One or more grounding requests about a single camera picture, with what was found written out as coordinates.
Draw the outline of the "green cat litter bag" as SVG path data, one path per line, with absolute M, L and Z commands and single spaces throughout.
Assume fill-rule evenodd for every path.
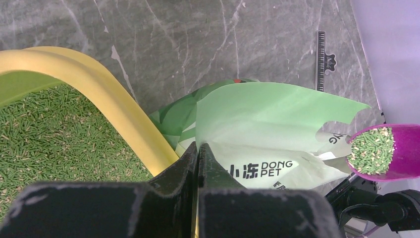
M 230 79 L 203 86 L 150 114 L 177 155 L 208 144 L 246 188 L 314 189 L 345 178 L 349 124 L 366 104 L 291 84 Z

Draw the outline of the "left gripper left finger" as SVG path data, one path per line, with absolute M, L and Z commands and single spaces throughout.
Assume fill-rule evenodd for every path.
M 197 193 L 195 143 L 144 182 L 37 182 L 13 201 L 3 238 L 192 238 Z

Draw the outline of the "yellow litter box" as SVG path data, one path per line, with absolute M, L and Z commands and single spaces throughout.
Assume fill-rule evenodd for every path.
M 87 97 L 152 175 L 178 160 L 149 117 L 101 63 L 81 52 L 52 46 L 0 53 L 0 103 L 68 84 Z

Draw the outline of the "magenta plastic scoop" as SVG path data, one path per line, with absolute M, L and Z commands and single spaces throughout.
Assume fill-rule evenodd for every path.
M 380 124 L 354 134 L 348 144 L 347 164 L 352 172 L 371 181 L 420 177 L 420 126 Z

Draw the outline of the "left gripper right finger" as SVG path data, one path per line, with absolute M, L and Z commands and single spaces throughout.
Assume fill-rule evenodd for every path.
M 311 190 L 247 189 L 199 150 L 198 236 L 201 238 L 339 238 L 331 205 Z

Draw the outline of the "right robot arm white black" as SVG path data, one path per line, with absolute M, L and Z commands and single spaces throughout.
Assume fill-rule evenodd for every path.
M 406 189 L 380 195 L 377 183 L 352 174 L 325 198 L 333 208 L 341 237 L 351 218 L 372 222 L 372 231 L 388 225 L 393 232 L 420 229 L 420 192 Z

